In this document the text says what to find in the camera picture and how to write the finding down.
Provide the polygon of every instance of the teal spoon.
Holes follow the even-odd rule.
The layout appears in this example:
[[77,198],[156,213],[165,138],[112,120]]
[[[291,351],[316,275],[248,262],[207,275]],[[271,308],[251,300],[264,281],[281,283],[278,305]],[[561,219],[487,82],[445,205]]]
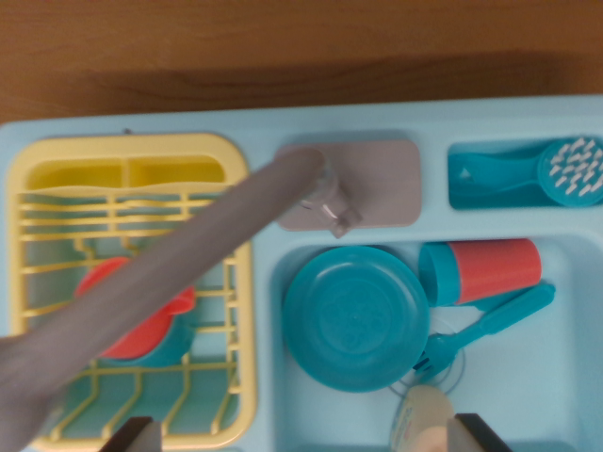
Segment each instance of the teal spoon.
[[495,334],[511,327],[549,305],[554,298],[554,285],[538,284],[456,334],[430,336],[414,370],[420,375],[421,381],[432,379],[452,364],[461,348],[487,334]]

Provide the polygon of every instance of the yellow dish rack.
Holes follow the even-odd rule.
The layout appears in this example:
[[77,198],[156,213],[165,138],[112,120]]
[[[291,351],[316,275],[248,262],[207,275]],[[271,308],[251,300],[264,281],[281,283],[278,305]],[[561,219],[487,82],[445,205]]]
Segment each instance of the yellow dish rack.
[[[11,332],[35,328],[91,268],[136,255],[247,174],[238,149],[210,134],[52,138],[23,150],[8,176]],[[162,422],[165,449],[239,438],[257,404],[250,243],[196,295],[197,335],[179,365],[91,362],[34,445],[98,450],[133,415]]]

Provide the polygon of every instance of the red cup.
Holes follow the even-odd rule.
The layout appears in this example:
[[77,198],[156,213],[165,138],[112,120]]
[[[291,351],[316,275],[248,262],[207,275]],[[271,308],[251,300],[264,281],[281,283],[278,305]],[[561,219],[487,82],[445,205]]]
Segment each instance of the red cup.
[[537,284],[542,264],[527,238],[429,243],[419,279],[431,306],[463,304]]
[[[127,257],[114,257],[99,264],[77,286],[75,296],[81,296],[128,261]],[[195,289],[189,287],[105,350],[101,356],[113,360],[134,360],[150,353],[168,333],[172,318],[190,311],[194,306]]]

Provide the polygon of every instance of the wooden surface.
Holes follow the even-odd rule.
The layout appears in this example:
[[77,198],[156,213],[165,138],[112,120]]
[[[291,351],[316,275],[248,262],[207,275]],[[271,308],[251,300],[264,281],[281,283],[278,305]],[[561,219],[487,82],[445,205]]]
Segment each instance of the wooden surface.
[[0,0],[0,122],[603,92],[603,2]]

